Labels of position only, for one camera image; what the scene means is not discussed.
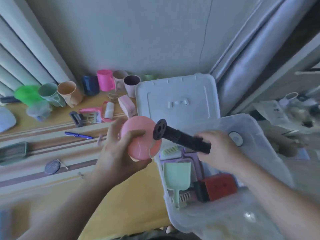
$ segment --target gray curtain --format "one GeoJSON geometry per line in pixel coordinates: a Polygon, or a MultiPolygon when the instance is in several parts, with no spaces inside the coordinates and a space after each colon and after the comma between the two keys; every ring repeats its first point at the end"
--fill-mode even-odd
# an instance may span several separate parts
{"type": "Polygon", "coordinates": [[[210,70],[217,81],[221,116],[226,116],[247,92],[316,1],[261,0],[210,70]]]}

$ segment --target person's left hand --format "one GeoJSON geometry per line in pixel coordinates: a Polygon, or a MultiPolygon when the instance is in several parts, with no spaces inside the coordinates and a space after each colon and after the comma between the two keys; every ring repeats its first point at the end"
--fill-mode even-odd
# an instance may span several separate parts
{"type": "Polygon", "coordinates": [[[105,145],[91,175],[92,182],[105,187],[114,187],[152,162],[151,159],[133,161],[128,155],[127,149],[132,139],[144,135],[145,131],[128,131],[119,140],[118,134],[125,121],[125,118],[119,118],[110,125],[105,145]]]}

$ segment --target forearm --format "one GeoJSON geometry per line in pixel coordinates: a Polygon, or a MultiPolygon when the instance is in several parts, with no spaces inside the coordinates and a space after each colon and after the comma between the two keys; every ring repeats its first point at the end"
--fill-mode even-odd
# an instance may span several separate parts
{"type": "Polygon", "coordinates": [[[319,239],[320,209],[316,204],[252,162],[246,163],[237,177],[248,186],[287,238],[319,239]]]}
{"type": "Polygon", "coordinates": [[[77,240],[112,185],[85,182],[56,211],[30,228],[19,240],[77,240]]]}

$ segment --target dark blue mug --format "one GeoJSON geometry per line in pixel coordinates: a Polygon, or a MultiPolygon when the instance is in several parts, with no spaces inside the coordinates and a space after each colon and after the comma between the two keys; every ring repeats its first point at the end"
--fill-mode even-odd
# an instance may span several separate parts
{"type": "Polygon", "coordinates": [[[83,76],[82,85],[84,88],[85,95],[94,96],[100,92],[97,76],[83,76]]]}

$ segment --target pink round container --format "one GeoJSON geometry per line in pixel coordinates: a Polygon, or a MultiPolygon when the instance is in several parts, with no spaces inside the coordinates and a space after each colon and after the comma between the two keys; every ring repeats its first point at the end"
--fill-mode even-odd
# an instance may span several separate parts
{"type": "Polygon", "coordinates": [[[146,160],[150,158],[150,156],[154,157],[158,153],[162,139],[157,141],[153,139],[153,129],[155,128],[155,125],[155,122],[146,116],[131,117],[123,124],[120,133],[121,137],[132,130],[146,131],[143,136],[134,138],[130,143],[128,147],[128,154],[130,157],[137,160],[146,160]]]}
{"type": "Polygon", "coordinates": [[[111,70],[98,70],[97,77],[101,91],[108,92],[115,88],[115,81],[111,70]]]}

